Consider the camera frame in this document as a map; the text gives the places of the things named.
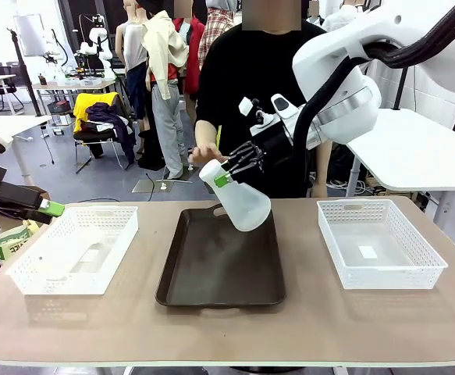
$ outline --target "yellow cloth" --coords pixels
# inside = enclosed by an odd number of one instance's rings
[[[74,132],[77,133],[81,130],[81,120],[88,121],[88,107],[93,106],[95,103],[112,105],[117,95],[117,92],[110,92],[109,94],[79,94],[73,110],[73,114],[76,117]]]
[[[171,98],[168,88],[168,64],[177,68],[186,65],[189,47],[175,30],[168,13],[163,10],[142,26],[142,45],[149,53],[149,68],[155,75],[163,100]]]

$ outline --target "baking tray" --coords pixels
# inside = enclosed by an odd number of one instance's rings
[[[180,213],[156,301],[164,306],[244,308],[277,305],[286,288],[272,212],[256,230],[240,232],[215,210]]]

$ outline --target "white label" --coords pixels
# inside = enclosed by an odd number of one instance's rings
[[[362,256],[364,256],[365,259],[377,259],[378,258],[375,250],[371,246],[359,246],[359,250],[361,250],[361,254],[362,254]]]
[[[87,250],[85,255],[80,259],[80,262],[92,262],[95,257],[98,255],[99,251],[98,250]]]

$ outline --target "perforated basket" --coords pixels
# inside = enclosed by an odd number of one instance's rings
[[[318,202],[345,289],[432,289],[447,263],[388,199]]]
[[[7,273],[25,295],[103,295],[137,231],[137,207],[67,209]]]

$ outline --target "red jacket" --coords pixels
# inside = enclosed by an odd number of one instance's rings
[[[173,20],[175,30],[179,32],[182,26],[183,18]],[[197,94],[199,88],[199,42],[204,32],[204,24],[196,17],[190,21],[192,35],[190,36],[189,43],[189,58],[187,59],[187,77],[185,92],[190,95]]]

